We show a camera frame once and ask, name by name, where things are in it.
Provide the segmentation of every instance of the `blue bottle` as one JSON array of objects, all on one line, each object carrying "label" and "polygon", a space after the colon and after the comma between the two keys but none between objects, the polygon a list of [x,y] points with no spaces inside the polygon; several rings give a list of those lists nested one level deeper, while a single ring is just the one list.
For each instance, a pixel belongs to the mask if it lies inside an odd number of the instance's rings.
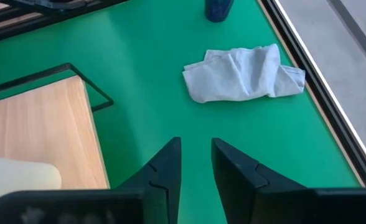
[{"label": "blue bottle", "polygon": [[227,16],[234,0],[205,0],[205,16],[211,22],[222,22]]}]

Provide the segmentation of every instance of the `black frame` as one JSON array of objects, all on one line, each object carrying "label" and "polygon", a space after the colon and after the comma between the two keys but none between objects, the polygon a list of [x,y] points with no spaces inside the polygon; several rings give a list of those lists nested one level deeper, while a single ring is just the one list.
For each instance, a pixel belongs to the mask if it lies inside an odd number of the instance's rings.
[{"label": "black frame", "polygon": [[[23,85],[23,84],[30,83],[30,82],[33,82],[33,81],[36,81],[36,80],[40,80],[41,78],[49,77],[51,75],[55,75],[57,73],[64,72],[64,71],[67,71],[67,70],[73,71],[74,75],[70,75],[69,77],[61,78],[58,81],[66,79],[66,78],[70,78],[70,77],[75,76],[75,75],[78,75],[84,82],[89,84],[102,97],[106,98],[106,100],[107,100],[106,102],[101,103],[101,104],[96,105],[96,106],[92,106],[91,107],[92,112],[96,112],[96,111],[101,110],[103,108],[114,105],[114,101],[113,101],[113,99],[111,99],[111,97],[109,97],[106,93],[104,93],[101,89],[99,89],[89,78],[87,78],[82,72],[80,72],[71,63],[64,63],[64,64],[58,65],[56,67],[52,67],[52,68],[49,68],[49,69],[46,69],[46,70],[43,70],[43,71],[40,71],[40,72],[36,72],[36,73],[30,74],[30,75],[26,75],[24,77],[20,77],[20,78],[17,78],[17,79],[8,81],[8,82],[1,83],[0,84],[0,91],[8,90],[10,88],[14,88],[14,87],[17,87],[19,85]],[[40,87],[45,86],[45,85],[40,85],[40,86],[35,87],[33,89],[40,88]]]},{"label": "black frame", "polygon": [[15,17],[23,16],[32,12],[43,12],[43,16],[33,17],[25,21],[20,21],[13,23],[8,26],[0,28],[0,40],[8,37],[12,37],[18,34],[29,32],[41,27],[45,27],[51,24],[65,21],[82,14],[93,12],[99,9],[103,9],[108,6],[112,6],[127,0],[94,0],[87,2],[86,5],[66,11],[59,11],[55,9],[44,9],[44,7],[28,6],[28,8],[15,8],[7,7],[0,9],[0,22],[6,21],[8,19],[13,19]]},{"label": "black frame", "polygon": [[313,90],[314,96],[317,98],[322,110],[325,112],[327,119],[330,121],[332,128],[337,134],[337,137],[341,141],[344,150],[366,186],[366,155],[364,154],[361,145],[350,130],[349,125],[346,123],[329,91],[317,75],[316,69],[310,62],[310,59],[306,55],[294,32],[291,30],[276,2],[274,0],[260,1],[276,25],[278,32],[285,40],[289,51],[298,63],[298,67],[306,71],[307,83]]}]

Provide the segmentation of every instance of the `table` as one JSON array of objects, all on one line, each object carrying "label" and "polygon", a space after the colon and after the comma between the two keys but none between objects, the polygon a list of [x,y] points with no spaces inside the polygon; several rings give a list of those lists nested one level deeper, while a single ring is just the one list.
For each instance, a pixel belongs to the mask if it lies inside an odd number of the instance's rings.
[{"label": "table", "polygon": [[62,189],[108,188],[83,80],[75,75],[0,100],[0,157],[52,164]]},{"label": "table", "polygon": [[111,187],[180,136],[179,222],[225,223],[212,137],[308,187],[360,186],[308,89],[240,103],[190,99],[183,66],[207,49],[272,43],[292,65],[256,0],[236,0],[218,24],[205,18],[203,1],[132,0],[0,41],[0,83],[72,62],[115,101],[94,114]]}]

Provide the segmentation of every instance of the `white cloth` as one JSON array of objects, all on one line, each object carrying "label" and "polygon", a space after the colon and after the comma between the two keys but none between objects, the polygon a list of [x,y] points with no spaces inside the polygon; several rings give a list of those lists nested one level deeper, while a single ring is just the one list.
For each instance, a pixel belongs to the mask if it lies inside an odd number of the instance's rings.
[{"label": "white cloth", "polygon": [[184,67],[183,76],[191,98],[198,103],[295,95],[303,92],[305,82],[305,71],[280,64],[276,44],[207,50],[204,61]]}]

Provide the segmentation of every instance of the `wooden block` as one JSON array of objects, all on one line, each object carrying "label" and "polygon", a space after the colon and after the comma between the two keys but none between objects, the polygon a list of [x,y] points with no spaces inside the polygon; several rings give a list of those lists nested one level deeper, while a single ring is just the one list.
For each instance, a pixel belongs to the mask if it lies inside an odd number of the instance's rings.
[{"label": "wooden block", "polygon": [[0,157],[53,164],[63,189],[108,188],[80,77],[0,100]]}]

